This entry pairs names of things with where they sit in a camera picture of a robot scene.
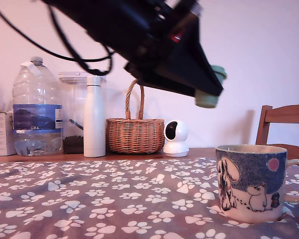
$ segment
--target coffee grounds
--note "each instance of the coffee grounds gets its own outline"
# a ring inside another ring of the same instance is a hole
[[[83,137],[82,136],[69,136],[63,139],[63,152],[68,153],[83,153]]]

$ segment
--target cardboard box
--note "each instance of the cardboard box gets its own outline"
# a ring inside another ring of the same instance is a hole
[[[15,153],[12,112],[0,112],[0,156]]]

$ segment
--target security camera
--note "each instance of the security camera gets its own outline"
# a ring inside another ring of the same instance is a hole
[[[169,157],[185,157],[189,151],[185,140],[188,136],[188,128],[183,121],[172,120],[164,128],[164,136],[167,143],[164,153]]]

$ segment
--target black cable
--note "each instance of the black cable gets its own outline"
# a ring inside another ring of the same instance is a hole
[[[61,38],[63,44],[65,45],[65,47],[68,49],[68,51],[70,52],[70,54],[72,55],[72,57],[75,59],[75,61],[84,69],[86,70],[88,73],[92,74],[92,75],[97,75],[97,76],[105,76],[107,75],[111,69],[112,69],[112,56],[110,57],[110,65],[109,65],[109,69],[107,71],[100,71],[98,69],[90,69],[89,66],[83,61],[83,59],[80,57],[80,55],[73,49],[73,47],[71,46],[71,44],[69,43],[69,41],[67,40],[65,34],[63,33],[57,19],[56,16],[54,14],[54,11],[52,9],[52,7],[50,5],[48,5],[48,8],[50,10],[50,15],[51,15],[51,19],[52,22],[54,24],[55,30],[57,31],[57,33],[59,34],[59,37]],[[110,50],[108,49],[108,47],[106,45],[104,45],[103,43],[101,43],[102,46],[105,48],[105,50],[107,51],[108,54],[110,54]]]
[[[77,62],[77,60],[75,58],[70,58],[70,57],[66,57],[66,56],[62,56],[59,55],[57,53],[54,53],[46,48],[44,48],[43,46],[39,45],[38,43],[36,43],[35,41],[33,41],[31,38],[29,38],[27,35],[25,35],[20,29],[18,29],[16,26],[14,26],[0,11],[0,17],[12,28],[14,29],[17,33],[19,33],[21,36],[23,36],[26,40],[28,40],[29,42],[31,42],[33,45],[35,45],[36,47],[40,48],[42,51],[45,51],[46,53],[61,58],[63,60],[67,60],[67,61],[74,61]],[[98,58],[98,59],[82,59],[83,62],[100,62],[100,61],[104,61],[107,59],[111,59],[112,55],[115,53],[115,51],[110,52],[109,50],[106,50],[108,53],[108,56],[106,57],[102,57],[102,58]]]

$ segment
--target brown tablecloth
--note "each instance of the brown tablecloth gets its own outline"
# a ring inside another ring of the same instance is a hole
[[[287,172],[299,195],[299,167]],[[299,239],[299,203],[278,222],[232,220],[216,175],[210,158],[0,163],[0,238]]]

